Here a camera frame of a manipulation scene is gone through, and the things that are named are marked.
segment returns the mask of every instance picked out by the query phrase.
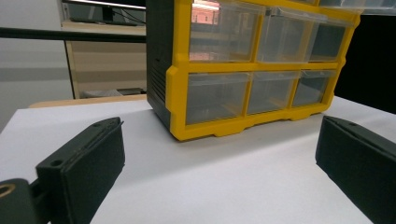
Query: black cable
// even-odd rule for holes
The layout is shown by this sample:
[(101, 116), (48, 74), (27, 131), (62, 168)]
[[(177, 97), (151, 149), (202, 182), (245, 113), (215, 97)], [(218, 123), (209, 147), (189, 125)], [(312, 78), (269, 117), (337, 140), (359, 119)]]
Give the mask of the black cable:
[(140, 21), (141, 23), (146, 24), (144, 21), (141, 21), (141, 20), (139, 20), (138, 18), (136, 18), (135, 16), (131, 15), (130, 13), (128, 13), (126, 10), (124, 10), (124, 9), (121, 9), (121, 10), (122, 10), (123, 12), (125, 12), (126, 14), (128, 14), (130, 17), (134, 18), (135, 20), (138, 20), (138, 21)]
[(113, 11), (113, 12), (116, 13), (116, 14), (119, 14), (120, 16), (122, 16), (123, 18), (126, 18), (126, 19), (128, 19), (128, 20), (135, 21), (135, 22), (140, 22), (140, 23), (141, 23), (141, 21), (137, 21), (137, 20), (134, 20), (134, 19), (132, 19), (132, 18), (126, 17), (126, 16), (120, 14), (119, 12), (116, 12), (116, 11)]

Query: yellow plastic frame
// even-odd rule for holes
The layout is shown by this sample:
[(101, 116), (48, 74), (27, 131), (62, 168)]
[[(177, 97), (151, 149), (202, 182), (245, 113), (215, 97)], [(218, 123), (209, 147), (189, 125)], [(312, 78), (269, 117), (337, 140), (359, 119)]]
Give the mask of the yellow plastic frame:
[[(336, 9), (318, 7), (318, 0), (314, 4), (286, 0), (242, 0), (240, 2), (257, 4), (268, 7), (290, 7), (307, 12), (320, 13), (329, 18), (349, 21), (352, 27), (346, 29), (341, 44), (340, 52), (336, 62), (333, 63), (257, 63), (255, 62), (259, 44), (258, 35), (253, 43), (253, 56), (248, 63), (197, 63), (189, 60), (189, 40), (191, 25), (191, 1), (175, 0), (174, 14), (174, 41), (172, 66), (166, 72), (166, 108), (171, 112), (170, 132), (179, 140), (192, 139), (196, 137), (214, 134), (224, 136), (233, 133), (241, 133), (248, 127), (256, 124), (280, 119), (305, 119), (312, 114), (320, 113), (329, 108), (334, 96), (334, 89), (341, 72), (346, 63), (347, 49), (353, 36), (355, 28), (359, 25), (360, 15)], [(322, 102), (314, 105), (291, 107), (292, 99), (297, 88), (298, 80), (294, 81), (291, 90), (292, 96), (287, 108), (261, 114), (247, 115), (248, 97), (251, 81), (247, 84), (243, 114), (231, 119), (219, 119), (198, 124), (186, 125), (186, 108), (188, 93), (189, 73), (221, 73), (221, 72), (254, 72), (254, 71), (288, 71), (305, 69), (332, 69), (336, 76), (331, 77)]]

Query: black side panel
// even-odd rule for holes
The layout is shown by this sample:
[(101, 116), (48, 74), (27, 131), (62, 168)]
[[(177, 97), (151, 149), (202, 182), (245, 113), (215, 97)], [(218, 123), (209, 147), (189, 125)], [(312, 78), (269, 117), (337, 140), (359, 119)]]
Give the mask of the black side panel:
[(374, 223), (396, 223), (396, 144), (347, 120), (324, 117), (318, 166)]
[(169, 129), (170, 112), (165, 107), (166, 70), (172, 65), (174, 1), (146, 2), (148, 102)]

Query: white table surface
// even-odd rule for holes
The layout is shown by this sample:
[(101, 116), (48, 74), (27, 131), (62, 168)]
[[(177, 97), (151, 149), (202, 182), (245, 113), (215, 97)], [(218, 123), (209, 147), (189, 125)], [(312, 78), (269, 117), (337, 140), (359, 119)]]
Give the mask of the white table surface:
[[(396, 142), (396, 116), (335, 97), (323, 114)], [(92, 223), (371, 223), (316, 166), (323, 114), (178, 142), (146, 101), (20, 109), (0, 134), (0, 180), (92, 123), (121, 117), (126, 164)]]

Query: storage organizer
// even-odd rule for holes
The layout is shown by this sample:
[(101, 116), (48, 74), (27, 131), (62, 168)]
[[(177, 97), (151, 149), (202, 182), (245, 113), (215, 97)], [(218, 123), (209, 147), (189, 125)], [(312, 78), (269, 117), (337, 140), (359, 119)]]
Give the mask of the storage organizer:
[(326, 110), (360, 14), (320, 2), (147, 1), (148, 102), (172, 135)]

